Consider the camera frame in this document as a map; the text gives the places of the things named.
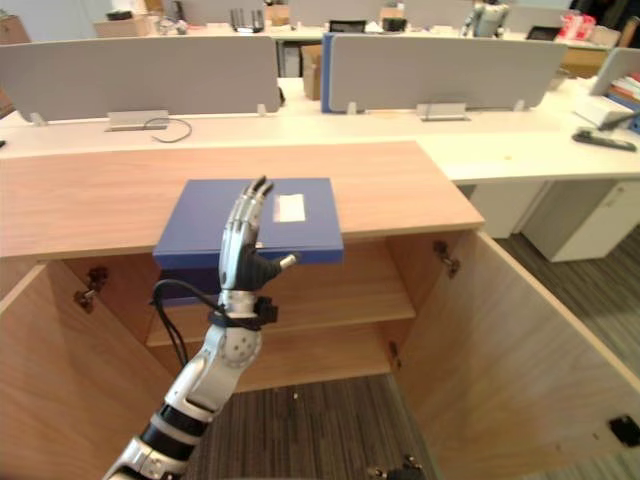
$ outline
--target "cabinet hinge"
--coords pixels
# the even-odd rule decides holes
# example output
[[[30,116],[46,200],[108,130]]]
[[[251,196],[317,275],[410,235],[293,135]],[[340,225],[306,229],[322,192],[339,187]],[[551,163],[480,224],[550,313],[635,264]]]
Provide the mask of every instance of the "cabinet hinge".
[[[442,240],[433,242],[433,251],[436,253],[440,261],[447,267],[447,275],[449,275],[449,278],[455,277],[460,271],[462,263],[460,263],[460,260],[456,258],[451,258],[447,242],[443,242]]]
[[[398,352],[398,344],[396,344],[396,342],[389,342],[389,353],[395,366],[402,368],[402,360],[400,360],[400,353]]]
[[[620,443],[627,447],[640,445],[640,427],[629,415],[621,415],[607,423]]]
[[[107,278],[109,278],[109,271],[105,267],[95,267],[89,270],[87,273],[87,290],[74,293],[74,302],[80,305],[85,312],[93,312],[93,297],[106,285]]]

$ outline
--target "white label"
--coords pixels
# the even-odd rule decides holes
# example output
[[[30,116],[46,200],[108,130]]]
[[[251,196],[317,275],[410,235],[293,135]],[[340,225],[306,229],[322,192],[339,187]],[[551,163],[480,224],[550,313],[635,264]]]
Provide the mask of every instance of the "white label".
[[[304,195],[278,195],[275,198],[273,209],[273,221],[284,222],[304,222],[307,217],[304,214]]]

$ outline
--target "gray carpet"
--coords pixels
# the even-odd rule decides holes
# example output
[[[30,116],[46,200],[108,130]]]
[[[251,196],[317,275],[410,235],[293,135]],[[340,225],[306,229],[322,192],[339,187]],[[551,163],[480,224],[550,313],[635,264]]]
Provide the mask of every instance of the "gray carpet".
[[[640,375],[640,228],[606,259],[550,264],[522,236],[500,245]],[[365,479],[410,452],[436,473],[392,377],[235,395],[187,478]],[[640,480],[640,449],[521,480]]]
[[[393,378],[378,375],[233,396],[186,478],[358,480],[405,453],[437,478]]]

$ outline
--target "black cable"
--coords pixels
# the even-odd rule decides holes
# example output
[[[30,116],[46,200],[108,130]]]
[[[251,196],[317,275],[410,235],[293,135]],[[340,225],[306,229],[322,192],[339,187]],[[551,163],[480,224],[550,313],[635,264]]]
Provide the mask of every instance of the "black cable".
[[[165,280],[160,280],[153,287],[153,296],[151,303],[156,308],[158,312],[158,316],[164,325],[164,328],[167,330],[167,334],[169,335],[169,339],[171,340],[171,344],[173,345],[173,349],[176,352],[178,360],[184,367],[189,361],[189,354],[187,353],[187,347],[184,344],[184,339],[182,338],[182,334],[175,326],[175,324],[169,319],[167,313],[164,311],[164,306],[162,305],[162,293],[165,287],[167,286],[175,286],[180,287],[185,290],[188,290],[192,293],[200,302],[204,303],[212,310],[217,312],[220,316],[222,316],[225,320],[231,322],[231,319],[227,315],[224,307],[222,305],[218,305],[213,300],[211,300],[202,290],[194,287],[190,283],[183,282],[182,280],[175,280],[172,278],[167,278]]]
[[[159,120],[162,120],[164,122],[170,123],[170,122],[178,122],[178,123],[182,123],[183,125],[186,125],[188,130],[187,133],[185,133],[184,135],[182,135],[181,137],[178,138],[172,138],[170,140],[165,140],[163,138],[159,138],[156,137],[154,135],[151,136],[151,138],[153,138],[154,140],[156,140],[157,142],[161,142],[161,143],[178,143],[180,140],[184,140],[185,138],[189,137],[191,135],[191,133],[193,133],[193,127],[191,126],[191,124],[189,122],[187,122],[186,120],[182,120],[181,118],[168,118],[168,117],[154,117],[154,118],[150,118],[149,120],[147,120],[146,122],[144,122],[144,125],[142,126],[143,130],[147,130],[149,128],[149,124],[152,122],[157,122]]]

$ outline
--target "open cabinet door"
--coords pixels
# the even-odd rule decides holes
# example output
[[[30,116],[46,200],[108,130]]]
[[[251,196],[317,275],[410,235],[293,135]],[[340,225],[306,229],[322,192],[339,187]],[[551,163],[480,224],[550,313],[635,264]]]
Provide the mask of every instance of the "open cabinet door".
[[[415,266],[430,241],[391,250]],[[510,478],[626,448],[608,421],[640,423],[638,378],[485,234],[463,235],[452,257],[460,271],[428,296],[407,283],[420,304],[394,366],[445,478]]]
[[[0,477],[101,478],[171,379],[62,263],[35,266],[0,303]]]

